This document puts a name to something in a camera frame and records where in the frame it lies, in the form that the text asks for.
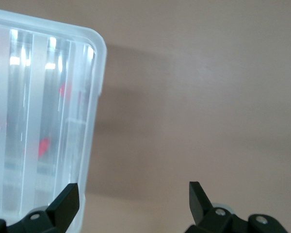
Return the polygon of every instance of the red object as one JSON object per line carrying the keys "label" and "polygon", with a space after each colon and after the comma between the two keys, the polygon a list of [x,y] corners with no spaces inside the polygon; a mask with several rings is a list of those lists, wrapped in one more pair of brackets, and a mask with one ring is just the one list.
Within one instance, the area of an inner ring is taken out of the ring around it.
{"label": "red object", "polygon": [[71,99],[71,92],[72,92],[72,85],[70,83],[68,83],[67,87],[66,87],[66,83],[63,83],[61,87],[59,88],[59,94],[61,95],[61,97],[65,97],[65,99],[68,101]]}
{"label": "red object", "polygon": [[48,138],[42,139],[40,141],[40,144],[39,144],[39,155],[38,155],[38,158],[43,156],[45,154],[45,152],[47,152],[49,147],[50,147],[50,140]]}

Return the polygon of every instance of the metal screw head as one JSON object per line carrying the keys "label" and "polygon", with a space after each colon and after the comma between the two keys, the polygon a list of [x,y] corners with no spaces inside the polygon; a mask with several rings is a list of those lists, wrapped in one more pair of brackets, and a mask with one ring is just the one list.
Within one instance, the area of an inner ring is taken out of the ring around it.
{"label": "metal screw head", "polygon": [[262,223],[262,224],[267,224],[268,221],[266,218],[264,218],[263,216],[257,216],[256,217],[256,221],[258,221],[259,223]]}
{"label": "metal screw head", "polygon": [[34,215],[31,215],[31,216],[30,216],[30,219],[31,219],[31,220],[35,220],[35,219],[37,219],[37,218],[39,218],[39,217],[40,217],[39,214],[34,214]]}
{"label": "metal screw head", "polygon": [[225,211],[223,209],[216,209],[215,213],[219,216],[225,216]]}

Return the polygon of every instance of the plastic container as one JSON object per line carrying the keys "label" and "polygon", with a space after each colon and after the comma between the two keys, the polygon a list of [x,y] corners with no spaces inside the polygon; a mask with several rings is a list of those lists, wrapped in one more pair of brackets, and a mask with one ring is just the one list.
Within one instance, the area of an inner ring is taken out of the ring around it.
{"label": "plastic container", "polygon": [[85,185],[106,46],[95,31],[0,10],[0,218],[10,225]]}

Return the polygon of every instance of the beige wall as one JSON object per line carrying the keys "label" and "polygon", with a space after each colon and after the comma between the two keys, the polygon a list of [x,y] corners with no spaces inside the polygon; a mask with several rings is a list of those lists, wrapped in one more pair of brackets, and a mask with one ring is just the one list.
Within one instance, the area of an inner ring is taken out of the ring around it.
{"label": "beige wall", "polygon": [[84,233],[181,233],[188,182],[291,232],[291,0],[0,0],[108,45]]}

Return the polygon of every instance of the translucent plastic box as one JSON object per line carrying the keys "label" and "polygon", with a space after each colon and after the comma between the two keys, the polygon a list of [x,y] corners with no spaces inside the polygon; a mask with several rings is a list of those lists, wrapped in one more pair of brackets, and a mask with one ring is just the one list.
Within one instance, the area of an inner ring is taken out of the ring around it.
{"label": "translucent plastic box", "polygon": [[0,10],[0,218],[78,183],[81,230],[106,46],[95,31]]}

